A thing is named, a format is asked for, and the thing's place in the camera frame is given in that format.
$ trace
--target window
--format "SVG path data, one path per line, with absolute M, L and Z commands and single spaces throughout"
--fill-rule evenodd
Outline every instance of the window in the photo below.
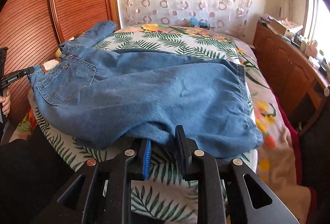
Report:
M 330 12 L 322 0 L 317 2 L 316 24 L 313 39 L 318 42 L 317 48 L 324 52 L 327 60 L 330 59 Z

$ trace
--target denim fabric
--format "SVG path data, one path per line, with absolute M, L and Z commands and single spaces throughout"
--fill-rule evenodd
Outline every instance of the denim fabric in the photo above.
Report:
M 60 46 L 58 66 L 46 74 L 36 66 L 29 76 L 39 110 L 52 126 L 100 149 L 124 135 L 171 148 L 178 124 L 217 158 L 262 144 L 249 115 L 243 66 L 91 48 L 113 30 L 112 22 L 99 23 Z

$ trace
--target floral blanket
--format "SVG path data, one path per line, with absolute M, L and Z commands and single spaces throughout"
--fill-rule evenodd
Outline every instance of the floral blanket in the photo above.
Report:
M 257 149 L 258 161 L 256 150 L 239 157 L 256 171 L 300 223 L 306 223 L 311 192 L 299 186 L 301 163 L 297 134 L 279 108 L 276 97 L 260 73 L 256 58 L 246 43 L 200 28 L 144 24 L 121 29 L 95 48 L 163 50 L 204 59 L 225 58 L 244 65 L 250 90 L 251 117 L 263 133 L 264 145 Z M 56 130 L 43 119 L 33 97 L 30 91 L 31 110 L 18 126 L 12 140 L 16 137 L 24 138 L 38 123 L 54 149 L 74 170 L 89 158 L 99 161 L 110 159 L 130 146 L 131 142 L 126 139 L 118 140 L 105 151 L 77 146 L 74 138 Z M 132 182 L 132 211 L 155 218 L 196 222 L 197 199 L 197 182 L 182 180 L 174 157 L 161 148 L 153 149 L 148 180 Z

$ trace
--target wooden cabinet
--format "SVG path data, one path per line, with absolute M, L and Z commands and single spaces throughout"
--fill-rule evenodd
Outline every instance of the wooden cabinet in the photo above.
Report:
M 329 82 L 308 63 L 303 52 L 261 24 L 253 45 L 259 69 L 294 127 L 299 122 L 311 126 L 326 101 L 323 91 Z

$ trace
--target silver bolt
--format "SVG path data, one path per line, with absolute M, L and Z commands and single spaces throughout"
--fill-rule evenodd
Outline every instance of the silver bolt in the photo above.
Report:
M 135 151 L 132 150 L 132 149 L 128 149 L 127 151 L 125 151 L 125 155 L 126 155 L 126 156 L 133 156 L 134 153 L 135 153 Z
M 89 160 L 87 160 L 86 164 L 88 166 L 94 166 L 94 165 L 96 165 L 96 160 L 95 159 L 89 159 Z
M 204 151 L 202 151 L 201 149 L 198 149 L 198 150 L 195 150 L 194 151 L 194 154 L 196 156 L 204 156 Z
M 235 158 L 235 159 L 233 160 L 233 164 L 234 164 L 234 165 L 237 165 L 237 166 L 240 166 L 240 165 L 243 164 L 243 161 L 242 161 L 241 159 L 239 159 L 239 158 Z

